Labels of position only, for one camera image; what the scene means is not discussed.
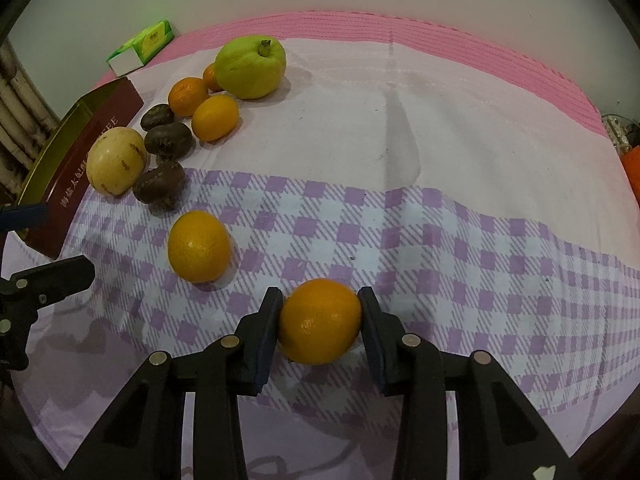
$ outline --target purple and white checkered cloth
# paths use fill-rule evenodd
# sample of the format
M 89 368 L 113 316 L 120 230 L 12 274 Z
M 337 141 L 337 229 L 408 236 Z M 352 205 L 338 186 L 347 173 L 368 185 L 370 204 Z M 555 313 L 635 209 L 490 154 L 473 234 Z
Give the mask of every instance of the purple and white checkered cloth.
M 79 295 L 93 316 L 149 351 L 199 351 L 258 309 L 268 286 L 318 276 L 357 290 L 444 351 L 487 349 L 544 415 L 636 371 L 640 272 L 559 240 L 544 224 L 477 214 L 437 189 L 387 192 L 228 171 L 187 170 L 179 211 L 153 216 L 132 194 L 90 190 L 65 255 L 97 267 Z M 206 210 L 233 239 L 213 285 L 180 280 L 166 257 L 172 223 Z M 276 410 L 394 434 L 400 405 L 380 402 L 359 342 L 340 360 L 303 367 L 276 354 L 255 399 Z

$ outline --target green fruit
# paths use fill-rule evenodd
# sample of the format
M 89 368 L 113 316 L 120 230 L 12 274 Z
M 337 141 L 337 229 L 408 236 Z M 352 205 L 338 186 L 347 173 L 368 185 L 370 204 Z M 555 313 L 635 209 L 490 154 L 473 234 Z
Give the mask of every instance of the green fruit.
M 216 56 L 218 84 L 240 99 L 257 99 L 273 92 L 284 75 L 287 56 L 270 36 L 242 36 L 229 41 Z

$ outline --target box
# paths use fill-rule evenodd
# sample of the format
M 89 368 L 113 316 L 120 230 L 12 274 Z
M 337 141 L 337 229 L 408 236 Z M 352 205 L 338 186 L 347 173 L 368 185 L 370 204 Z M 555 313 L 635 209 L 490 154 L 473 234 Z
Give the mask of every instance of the box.
M 107 58 L 117 77 L 145 66 L 172 39 L 174 33 L 167 20 L 147 27 Z
M 44 202 L 46 224 L 18 232 L 32 249 L 56 259 L 89 187 L 86 156 L 100 134 L 127 126 L 143 106 L 128 78 L 117 79 L 80 98 L 65 115 L 27 175 L 17 204 Z

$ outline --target green tissue package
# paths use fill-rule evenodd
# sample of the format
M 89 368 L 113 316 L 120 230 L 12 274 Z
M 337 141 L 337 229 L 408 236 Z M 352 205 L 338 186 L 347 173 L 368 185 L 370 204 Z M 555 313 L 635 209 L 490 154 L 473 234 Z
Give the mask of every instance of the green tissue package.
M 107 58 L 117 77 L 145 66 L 172 39 L 174 32 L 167 20 L 147 27 Z

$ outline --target striped curtain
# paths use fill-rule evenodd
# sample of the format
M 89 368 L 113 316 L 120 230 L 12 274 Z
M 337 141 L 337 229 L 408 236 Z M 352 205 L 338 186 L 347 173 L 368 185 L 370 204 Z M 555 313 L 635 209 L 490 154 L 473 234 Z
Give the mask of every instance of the striped curtain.
M 58 127 L 5 41 L 0 46 L 0 202 L 12 202 Z

